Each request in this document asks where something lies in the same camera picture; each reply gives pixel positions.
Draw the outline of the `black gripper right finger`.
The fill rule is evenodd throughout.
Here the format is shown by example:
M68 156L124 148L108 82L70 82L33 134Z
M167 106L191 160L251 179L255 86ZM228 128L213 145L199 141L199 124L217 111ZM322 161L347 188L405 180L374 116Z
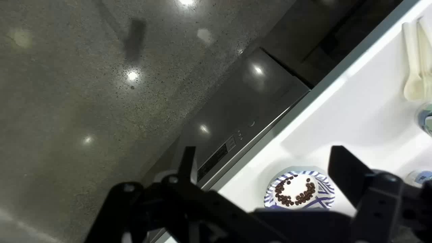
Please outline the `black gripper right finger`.
M356 209L351 243L390 243L399 225L432 243L430 179L411 186L395 174L369 168L344 145L330 147L328 175Z

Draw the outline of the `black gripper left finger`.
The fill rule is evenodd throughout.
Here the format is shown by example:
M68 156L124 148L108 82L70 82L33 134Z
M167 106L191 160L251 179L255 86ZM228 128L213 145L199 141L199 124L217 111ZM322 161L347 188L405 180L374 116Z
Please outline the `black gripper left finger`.
M121 182L110 187L83 243L144 243L164 229L178 243L287 243L252 213L191 180L195 147L183 149L179 167L147 187Z

